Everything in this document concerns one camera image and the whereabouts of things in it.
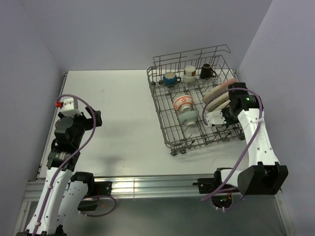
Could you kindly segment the pink cream plate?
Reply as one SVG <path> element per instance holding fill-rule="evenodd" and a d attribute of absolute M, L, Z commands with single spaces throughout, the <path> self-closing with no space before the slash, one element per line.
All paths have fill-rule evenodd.
<path fill-rule="evenodd" d="M 224 102 L 224 103 L 222 103 L 222 104 L 215 104 L 215 105 L 213 105 L 208 111 L 209 112 L 213 112 L 213 111 L 219 111 L 219 110 L 222 110 L 222 109 L 224 109 L 225 107 L 228 107 L 229 106 L 229 103 L 230 103 L 230 101 L 226 101 L 226 102 Z"/>
<path fill-rule="evenodd" d="M 237 83 L 237 82 L 238 82 L 238 80 L 236 78 L 232 78 L 232 79 L 226 80 L 225 82 L 219 84 L 218 87 L 219 88 L 226 88 L 229 85 L 231 85 L 233 83 Z"/>

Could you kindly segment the blue cream plate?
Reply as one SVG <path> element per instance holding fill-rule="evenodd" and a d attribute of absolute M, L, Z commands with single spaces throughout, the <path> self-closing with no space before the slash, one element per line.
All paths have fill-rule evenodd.
<path fill-rule="evenodd" d="M 212 88 L 211 90 L 209 90 L 208 92 L 206 92 L 204 94 L 204 96 L 202 97 L 202 101 L 204 103 L 208 103 L 210 100 L 212 100 L 218 94 L 220 94 L 221 92 L 227 90 L 227 88 L 228 88 L 228 86 L 222 86 L 222 85 L 218 85 L 215 88 Z"/>
<path fill-rule="evenodd" d="M 206 110 L 209 112 L 214 111 L 217 107 L 219 107 L 220 105 L 222 105 L 224 102 L 229 100 L 229 95 L 228 93 L 225 93 L 223 95 L 221 95 L 220 97 L 216 98 L 215 100 L 213 100 L 211 103 L 209 103 L 206 107 Z"/>

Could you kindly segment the pale green bowl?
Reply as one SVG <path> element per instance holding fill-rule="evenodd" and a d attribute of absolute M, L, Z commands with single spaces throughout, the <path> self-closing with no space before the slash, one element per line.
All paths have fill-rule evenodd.
<path fill-rule="evenodd" d="M 180 123 L 185 124 L 186 126 L 194 126 L 196 125 L 197 119 L 199 117 L 199 111 L 191 110 L 185 113 L 182 113 L 178 116 L 178 120 Z"/>

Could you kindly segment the brown ceramic mug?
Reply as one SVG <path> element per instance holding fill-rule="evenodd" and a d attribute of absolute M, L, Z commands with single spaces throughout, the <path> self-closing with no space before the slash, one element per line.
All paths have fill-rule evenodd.
<path fill-rule="evenodd" d="M 212 69 L 212 66 L 208 63 L 202 65 L 201 72 L 199 74 L 200 79 L 208 80 L 210 78 L 216 77 L 216 72 Z"/>

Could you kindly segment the orange patterned small bowl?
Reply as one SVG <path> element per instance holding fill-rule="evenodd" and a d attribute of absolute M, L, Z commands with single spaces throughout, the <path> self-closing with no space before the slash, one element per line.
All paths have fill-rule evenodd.
<path fill-rule="evenodd" d="M 191 111 L 192 105 L 193 98 L 189 95 L 180 96 L 173 102 L 173 108 L 180 113 Z"/>

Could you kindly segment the grey brown tumbler cup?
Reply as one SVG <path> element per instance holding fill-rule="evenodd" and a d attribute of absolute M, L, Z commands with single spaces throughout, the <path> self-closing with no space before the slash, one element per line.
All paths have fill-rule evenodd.
<path fill-rule="evenodd" d="M 185 83 L 190 83 L 195 81 L 196 68 L 192 65 L 187 65 L 184 68 L 183 81 Z"/>

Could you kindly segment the dark blue mug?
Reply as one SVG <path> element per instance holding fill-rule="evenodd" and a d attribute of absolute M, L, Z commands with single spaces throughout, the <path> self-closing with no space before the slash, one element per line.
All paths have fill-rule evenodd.
<path fill-rule="evenodd" d="M 181 82 L 181 77 L 178 77 L 174 72 L 166 72 L 163 75 L 162 82 L 164 86 L 173 87 Z"/>

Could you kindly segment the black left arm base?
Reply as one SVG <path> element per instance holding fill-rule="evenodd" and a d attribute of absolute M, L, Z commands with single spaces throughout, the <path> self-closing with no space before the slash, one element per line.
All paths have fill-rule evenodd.
<path fill-rule="evenodd" d="M 78 206 L 79 211 L 95 211 L 99 206 L 99 196 L 111 196 L 112 182 L 111 181 L 94 181 L 94 186 L 87 192 L 83 200 Z"/>

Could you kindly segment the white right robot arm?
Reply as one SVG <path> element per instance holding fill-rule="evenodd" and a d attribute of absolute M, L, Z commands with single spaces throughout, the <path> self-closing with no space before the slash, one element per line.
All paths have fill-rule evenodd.
<path fill-rule="evenodd" d="M 242 195 L 275 195 L 288 176 L 288 168 L 280 164 L 271 146 L 261 98 L 245 83 L 231 84 L 227 90 L 230 105 L 222 110 L 222 118 L 227 124 L 240 123 L 247 143 L 236 166 L 245 154 L 249 164 L 242 171 L 236 167 L 218 168 L 213 186 L 220 192 L 231 185 Z"/>

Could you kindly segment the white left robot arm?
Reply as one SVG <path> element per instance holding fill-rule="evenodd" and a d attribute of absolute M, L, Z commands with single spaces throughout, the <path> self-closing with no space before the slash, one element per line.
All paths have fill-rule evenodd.
<path fill-rule="evenodd" d="M 55 124 L 55 138 L 48 154 L 47 172 L 36 210 L 19 236 L 64 236 L 65 222 L 84 196 L 96 190 L 94 176 L 75 172 L 86 131 L 102 126 L 101 112 L 86 108 L 90 118 L 78 110 L 62 111 Z"/>

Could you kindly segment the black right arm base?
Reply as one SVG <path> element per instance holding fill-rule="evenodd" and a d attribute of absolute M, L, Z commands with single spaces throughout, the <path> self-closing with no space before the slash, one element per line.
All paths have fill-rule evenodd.
<path fill-rule="evenodd" d="M 210 194 L 215 191 L 222 183 L 220 168 L 214 172 L 213 177 L 198 178 L 193 185 L 198 187 L 199 194 Z M 225 184 L 219 193 L 226 193 L 226 198 L 212 197 L 211 200 L 216 207 L 230 207 L 232 204 L 232 193 L 238 193 L 239 190 L 230 184 Z"/>

